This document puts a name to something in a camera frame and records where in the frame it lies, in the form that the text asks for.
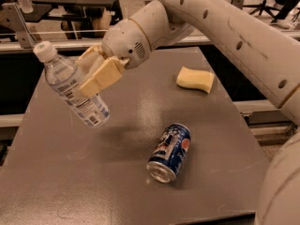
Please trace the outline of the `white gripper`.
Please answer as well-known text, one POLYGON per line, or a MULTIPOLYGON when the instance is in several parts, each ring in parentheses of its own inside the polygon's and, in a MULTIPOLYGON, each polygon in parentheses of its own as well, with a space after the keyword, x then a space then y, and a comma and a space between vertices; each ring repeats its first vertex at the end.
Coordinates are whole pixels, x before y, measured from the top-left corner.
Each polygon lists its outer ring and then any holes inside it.
POLYGON ((122 20, 111 27, 100 45, 89 47, 75 65, 87 74, 78 96, 91 98, 118 82, 127 68, 136 68, 150 57, 151 28, 148 22, 122 20))

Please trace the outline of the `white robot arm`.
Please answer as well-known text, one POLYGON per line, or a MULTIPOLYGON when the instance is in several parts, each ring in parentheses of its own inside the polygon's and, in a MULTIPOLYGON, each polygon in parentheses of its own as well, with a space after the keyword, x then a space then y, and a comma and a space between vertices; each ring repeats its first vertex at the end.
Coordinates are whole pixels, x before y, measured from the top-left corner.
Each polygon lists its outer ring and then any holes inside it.
MULTIPOLYGON (((78 88, 90 98, 118 81, 127 68, 147 60, 160 46, 172 45, 198 29, 287 118, 300 126, 300 43, 224 0, 154 0, 110 28, 90 53, 81 56, 86 77, 78 88)), ((266 172, 255 225, 300 225, 300 137, 291 137, 266 172)))

